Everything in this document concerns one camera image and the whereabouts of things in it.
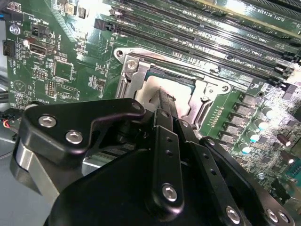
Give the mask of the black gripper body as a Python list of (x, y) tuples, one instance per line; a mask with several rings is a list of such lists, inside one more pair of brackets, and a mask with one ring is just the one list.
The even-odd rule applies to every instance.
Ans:
[(69, 185), (49, 226), (216, 226), (192, 170), (170, 149), (136, 150)]

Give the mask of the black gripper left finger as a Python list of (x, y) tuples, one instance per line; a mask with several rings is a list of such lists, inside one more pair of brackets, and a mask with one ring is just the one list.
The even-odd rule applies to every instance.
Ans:
[(15, 162), (53, 207), (69, 185), (132, 151), (170, 149), (180, 157), (165, 99), (160, 92), (153, 112), (132, 98), (31, 107), (22, 115)]

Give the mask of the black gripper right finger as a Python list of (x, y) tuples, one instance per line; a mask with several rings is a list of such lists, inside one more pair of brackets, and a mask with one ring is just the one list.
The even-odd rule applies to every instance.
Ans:
[(167, 96), (179, 136), (185, 207), (190, 226), (292, 226), (293, 218), (220, 145), (197, 139), (190, 124), (177, 118), (175, 99)]

